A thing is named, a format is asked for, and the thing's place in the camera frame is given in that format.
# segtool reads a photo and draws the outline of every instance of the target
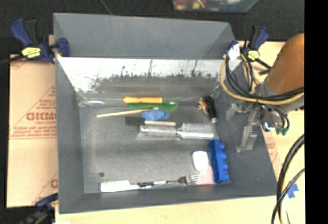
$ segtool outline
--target metal fork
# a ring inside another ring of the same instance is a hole
[[[188,175],[188,176],[183,176],[181,178],[179,178],[179,182],[189,185],[189,184],[194,184],[198,181],[199,179],[199,174],[195,174],[195,175]]]
[[[141,189],[149,189],[154,187],[172,187],[175,185],[190,185],[194,184],[198,181],[199,174],[188,175],[179,178],[178,180],[161,180],[154,182],[139,182],[138,185]]]

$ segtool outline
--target blue object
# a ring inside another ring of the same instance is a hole
[[[227,155],[224,152],[225,144],[218,139],[209,142],[210,159],[213,168],[214,182],[219,184],[230,181],[228,173]]]
[[[141,117],[144,118],[145,120],[157,121],[160,119],[169,118],[170,113],[165,112],[163,110],[148,110],[148,111],[142,112]]]
[[[291,187],[288,189],[288,191],[287,191],[288,198],[294,198],[295,197],[295,194],[294,194],[295,191],[299,191],[296,183],[292,184]]]
[[[24,28],[24,20],[22,18],[13,22],[10,28],[15,38],[23,43],[24,48],[30,46],[33,43]]]
[[[44,197],[43,199],[39,200],[37,203],[35,203],[35,206],[37,208],[41,208],[46,206],[49,203],[52,203],[54,201],[58,200],[58,193],[54,193],[50,196]]]
[[[50,49],[50,46],[46,44],[45,40],[42,40],[37,45],[35,44],[35,42],[33,43],[33,40],[36,40],[36,37],[29,37],[24,26],[24,20],[22,18],[16,20],[11,24],[11,31],[14,37],[22,42],[22,52],[24,51],[24,49],[28,50],[28,47],[33,48],[33,55],[23,54],[27,60],[42,60],[52,64],[54,63],[54,53]],[[57,41],[56,45],[58,45],[58,47],[60,48],[62,56],[70,55],[68,42],[65,38],[60,38]]]
[[[57,44],[63,57],[70,56],[70,47],[65,38],[59,38]]]

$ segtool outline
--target metal tool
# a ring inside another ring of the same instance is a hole
[[[195,184],[199,179],[199,174],[188,175],[180,177],[177,180],[157,180],[153,182],[139,182],[132,184],[128,180],[108,181],[100,184],[100,191],[102,192],[118,192],[128,190],[145,190],[152,188],[170,188],[181,187]]]
[[[214,128],[211,123],[182,123],[178,129],[172,126],[141,125],[138,137],[213,139]]]
[[[267,131],[283,127],[281,117],[275,110],[258,104],[231,104],[225,114],[225,119],[229,121],[235,113],[247,112],[250,112],[250,116],[243,128],[241,144],[236,147],[237,152],[253,150],[257,138],[257,133],[253,131],[254,126],[262,126]]]

